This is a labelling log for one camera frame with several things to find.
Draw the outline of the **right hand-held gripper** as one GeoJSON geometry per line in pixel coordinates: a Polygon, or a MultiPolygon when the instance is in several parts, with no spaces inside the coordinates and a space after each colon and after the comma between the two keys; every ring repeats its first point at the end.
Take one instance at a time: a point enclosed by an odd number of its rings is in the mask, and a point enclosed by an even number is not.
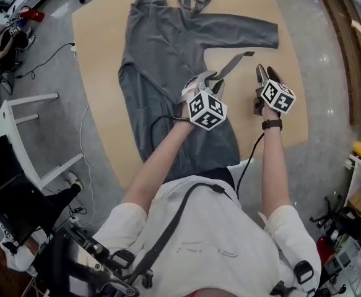
{"type": "Polygon", "coordinates": [[[262,64],[256,66],[256,78],[259,87],[256,89],[254,99],[254,114],[262,115],[263,107],[266,105],[279,114],[287,114],[297,97],[286,85],[280,84],[282,78],[271,67],[267,67],[267,72],[262,64]]]}

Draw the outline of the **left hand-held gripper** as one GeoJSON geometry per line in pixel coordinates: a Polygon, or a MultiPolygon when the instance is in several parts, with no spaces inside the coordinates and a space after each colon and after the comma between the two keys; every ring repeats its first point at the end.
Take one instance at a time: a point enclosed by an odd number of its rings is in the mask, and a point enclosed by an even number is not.
{"type": "Polygon", "coordinates": [[[219,80],[216,71],[205,71],[196,76],[196,83],[182,90],[181,102],[187,104],[189,120],[194,125],[210,131],[226,120],[227,105],[221,102],[224,87],[225,80],[219,80]]]}

